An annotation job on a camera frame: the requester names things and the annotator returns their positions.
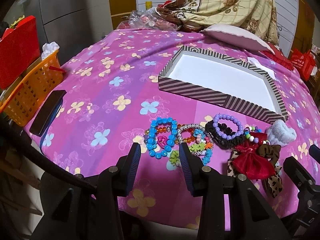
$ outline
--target red gift bag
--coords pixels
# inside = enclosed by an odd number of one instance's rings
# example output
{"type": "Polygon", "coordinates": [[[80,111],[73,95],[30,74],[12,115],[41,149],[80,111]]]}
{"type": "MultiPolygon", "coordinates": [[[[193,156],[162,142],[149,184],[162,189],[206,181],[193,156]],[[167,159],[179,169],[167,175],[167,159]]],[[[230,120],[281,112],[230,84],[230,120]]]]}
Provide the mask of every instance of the red gift bag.
{"type": "Polygon", "coordinates": [[[298,70],[300,77],[304,81],[309,79],[313,67],[316,65],[315,60],[310,55],[310,50],[306,53],[301,53],[297,49],[294,49],[291,56],[291,63],[298,70]]]}
{"type": "Polygon", "coordinates": [[[36,18],[28,16],[0,40],[0,88],[10,86],[39,57],[36,18]]]}

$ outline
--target red bag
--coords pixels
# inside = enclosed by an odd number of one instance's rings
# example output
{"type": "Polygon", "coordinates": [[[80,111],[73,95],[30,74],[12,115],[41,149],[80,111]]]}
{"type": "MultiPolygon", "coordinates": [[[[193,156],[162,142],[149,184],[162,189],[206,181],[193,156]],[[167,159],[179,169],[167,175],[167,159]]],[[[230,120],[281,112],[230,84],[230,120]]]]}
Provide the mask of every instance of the red bag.
{"type": "Polygon", "coordinates": [[[315,60],[310,55],[310,50],[303,54],[297,49],[294,49],[291,56],[291,63],[298,70],[304,81],[309,79],[313,67],[316,65],[315,60]]]}

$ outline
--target blue beaded bracelet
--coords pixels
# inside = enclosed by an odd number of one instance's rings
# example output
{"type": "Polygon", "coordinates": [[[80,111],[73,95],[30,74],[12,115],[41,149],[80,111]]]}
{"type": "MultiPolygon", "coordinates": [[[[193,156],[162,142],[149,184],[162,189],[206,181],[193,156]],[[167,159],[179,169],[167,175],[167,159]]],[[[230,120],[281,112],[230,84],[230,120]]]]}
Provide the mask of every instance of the blue beaded bracelet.
{"type": "Polygon", "coordinates": [[[176,139],[177,131],[177,121],[173,120],[172,117],[169,118],[161,118],[158,117],[157,120],[153,120],[150,124],[149,134],[147,138],[147,149],[149,150],[149,155],[151,157],[156,157],[157,159],[161,159],[161,157],[166,157],[169,152],[172,151],[172,147],[174,146],[174,141],[176,139]],[[169,135],[169,139],[167,140],[167,144],[164,146],[164,150],[161,152],[155,152],[157,148],[156,138],[156,127],[160,124],[170,124],[171,125],[171,135],[169,135]]]}

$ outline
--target pink floral bedsheet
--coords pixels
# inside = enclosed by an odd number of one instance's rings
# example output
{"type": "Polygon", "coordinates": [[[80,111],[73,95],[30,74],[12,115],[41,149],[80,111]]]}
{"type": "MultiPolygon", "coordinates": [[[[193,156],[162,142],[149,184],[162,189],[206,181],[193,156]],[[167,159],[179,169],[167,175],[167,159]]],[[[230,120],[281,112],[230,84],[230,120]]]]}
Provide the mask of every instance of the pink floral bedsheet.
{"type": "MultiPolygon", "coordinates": [[[[281,149],[279,164],[282,165],[286,157],[294,156],[318,181],[319,165],[309,156],[308,149],[318,144],[319,112],[298,73],[290,72],[260,53],[253,55],[199,33],[116,30],[67,62],[63,67],[69,70],[68,77],[56,88],[66,90],[67,94],[44,140],[45,155],[73,174],[91,176],[115,165],[120,156],[128,153],[132,143],[138,142],[142,155],[134,189],[127,198],[119,198],[119,208],[146,220],[197,228],[202,199],[190,195],[181,168],[172,166],[169,158],[158,160],[149,156],[143,134],[150,122],[157,117],[171,116],[180,124],[204,125],[215,114],[223,112],[261,129],[269,124],[160,91],[157,75],[182,44],[244,61],[248,56],[255,57],[275,71],[275,83],[289,113],[287,125],[298,135],[294,142],[281,149]]],[[[254,89],[245,85],[248,93],[254,89]]],[[[31,136],[39,144],[40,138],[31,136]]],[[[208,165],[226,174],[228,158],[230,151],[214,146],[208,165]]],[[[283,171],[281,177],[284,190],[275,199],[265,194],[260,181],[253,183],[283,217],[296,211],[298,190],[283,171]]],[[[228,229],[228,206],[225,209],[228,229]]]]}

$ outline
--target white tissue paper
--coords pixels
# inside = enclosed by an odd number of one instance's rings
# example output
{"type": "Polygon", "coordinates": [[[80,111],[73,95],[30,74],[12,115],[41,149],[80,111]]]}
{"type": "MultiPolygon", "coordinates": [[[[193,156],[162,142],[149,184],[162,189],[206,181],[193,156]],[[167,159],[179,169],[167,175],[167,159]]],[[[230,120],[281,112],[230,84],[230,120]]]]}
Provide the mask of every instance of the white tissue paper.
{"type": "Polygon", "coordinates": [[[268,72],[269,76],[272,78],[272,79],[276,79],[275,77],[275,72],[268,68],[268,67],[265,67],[263,65],[261,65],[261,63],[254,57],[248,57],[248,62],[252,65],[255,65],[256,67],[268,72]]]}
{"type": "Polygon", "coordinates": [[[42,46],[42,54],[41,54],[41,59],[44,60],[46,57],[51,55],[53,52],[55,52],[57,49],[59,49],[59,45],[56,42],[51,42],[51,43],[45,43],[42,46]]]}

